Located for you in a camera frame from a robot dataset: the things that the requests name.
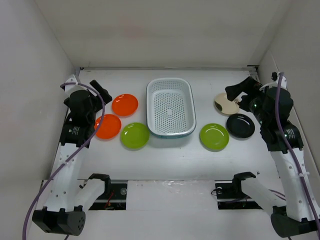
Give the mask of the cream floral plate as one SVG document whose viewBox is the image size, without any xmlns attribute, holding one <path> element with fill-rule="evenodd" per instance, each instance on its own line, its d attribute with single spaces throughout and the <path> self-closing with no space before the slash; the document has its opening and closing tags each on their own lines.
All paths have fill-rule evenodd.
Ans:
<svg viewBox="0 0 320 240">
<path fill-rule="evenodd" d="M 216 95 L 213 103 L 220 113 L 227 116 L 237 114 L 240 110 L 239 105 L 235 101 L 228 100 L 226 93 Z"/>
</svg>

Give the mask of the orange plate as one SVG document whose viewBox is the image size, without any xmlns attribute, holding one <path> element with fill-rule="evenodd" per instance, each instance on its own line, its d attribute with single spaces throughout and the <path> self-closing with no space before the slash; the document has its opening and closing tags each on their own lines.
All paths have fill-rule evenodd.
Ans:
<svg viewBox="0 0 320 240">
<path fill-rule="evenodd" d="M 122 128 L 122 122 L 119 117 L 114 114 L 105 114 L 103 117 L 98 117 L 95 121 L 94 129 L 98 127 L 96 137 L 102 140 L 114 138 Z"/>
<path fill-rule="evenodd" d="M 112 111 L 120 116 L 127 117 L 131 116 L 138 109 L 138 99 L 132 94 L 121 94 L 117 96 L 112 102 Z"/>
</svg>

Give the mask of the black plate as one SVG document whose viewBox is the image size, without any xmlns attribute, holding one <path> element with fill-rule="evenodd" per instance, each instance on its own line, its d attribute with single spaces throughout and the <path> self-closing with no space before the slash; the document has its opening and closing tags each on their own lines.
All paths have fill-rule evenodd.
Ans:
<svg viewBox="0 0 320 240">
<path fill-rule="evenodd" d="M 236 138 L 247 139 L 254 134 L 256 128 L 247 115 L 236 113 L 228 117 L 226 129 Z"/>
</svg>

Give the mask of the green plate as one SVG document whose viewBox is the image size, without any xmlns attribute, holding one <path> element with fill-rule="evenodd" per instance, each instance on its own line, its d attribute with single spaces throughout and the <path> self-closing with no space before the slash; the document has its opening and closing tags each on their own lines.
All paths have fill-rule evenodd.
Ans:
<svg viewBox="0 0 320 240">
<path fill-rule="evenodd" d="M 120 134 L 121 143 L 128 149 L 143 148 L 150 139 L 148 127 L 140 122 L 127 124 Z"/>
<path fill-rule="evenodd" d="M 218 123 L 204 125 L 199 133 L 203 146 L 211 151 L 221 151 L 229 143 L 230 136 L 225 127 Z"/>
</svg>

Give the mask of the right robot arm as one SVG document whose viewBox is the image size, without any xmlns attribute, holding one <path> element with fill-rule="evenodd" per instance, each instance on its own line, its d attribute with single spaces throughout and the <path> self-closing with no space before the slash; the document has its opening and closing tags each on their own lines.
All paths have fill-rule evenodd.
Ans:
<svg viewBox="0 0 320 240">
<path fill-rule="evenodd" d="M 299 129 L 289 121 L 294 106 L 283 72 L 273 72 L 272 83 L 262 85 L 252 77 L 227 86 L 227 99 L 241 93 L 239 107 L 251 112 L 260 124 L 260 135 L 272 156 L 284 190 L 284 199 L 263 186 L 251 172 L 235 174 L 223 192 L 239 199 L 247 196 L 270 217 L 281 238 L 291 239 L 320 230 L 320 207 L 315 200 L 306 170 L 303 140 Z"/>
</svg>

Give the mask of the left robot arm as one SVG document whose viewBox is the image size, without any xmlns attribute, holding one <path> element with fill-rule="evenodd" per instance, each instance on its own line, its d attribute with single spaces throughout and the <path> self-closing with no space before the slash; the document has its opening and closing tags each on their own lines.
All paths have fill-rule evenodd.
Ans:
<svg viewBox="0 0 320 240">
<path fill-rule="evenodd" d="M 107 198 L 112 191 L 107 174 L 91 174 L 82 187 L 78 178 L 90 142 L 102 126 L 101 122 L 96 123 L 96 114 L 104 112 L 113 98 L 96 80 L 85 85 L 74 74 L 60 87 L 68 95 L 63 101 L 68 112 L 55 155 L 57 165 L 24 221 L 31 219 L 45 233 L 69 237 L 82 233 L 87 211 L 99 197 Z"/>
</svg>

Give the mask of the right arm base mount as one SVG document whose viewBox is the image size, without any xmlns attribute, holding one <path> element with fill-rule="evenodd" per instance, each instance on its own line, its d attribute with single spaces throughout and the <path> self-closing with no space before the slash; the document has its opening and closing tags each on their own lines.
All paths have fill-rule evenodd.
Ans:
<svg viewBox="0 0 320 240">
<path fill-rule="evenodd" d="M 211 195 L 216 197 L 219 210 L 261 210 L 262 208 L 249 196 L 236 192 L 231 180 L 214 182 Z"/>
</svg>

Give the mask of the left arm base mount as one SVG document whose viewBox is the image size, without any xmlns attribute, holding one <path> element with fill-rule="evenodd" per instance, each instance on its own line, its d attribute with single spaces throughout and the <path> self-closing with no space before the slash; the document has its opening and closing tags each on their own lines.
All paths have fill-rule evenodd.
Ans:
<svg viewBox="0 0 320 240">
<path fill-rule="evenodd" d="M 122 211 L 127 205 L 127 182 L 112 182 L 109 193 L 104 193 L 90 207 L 91 211 Z"/>
</svg>

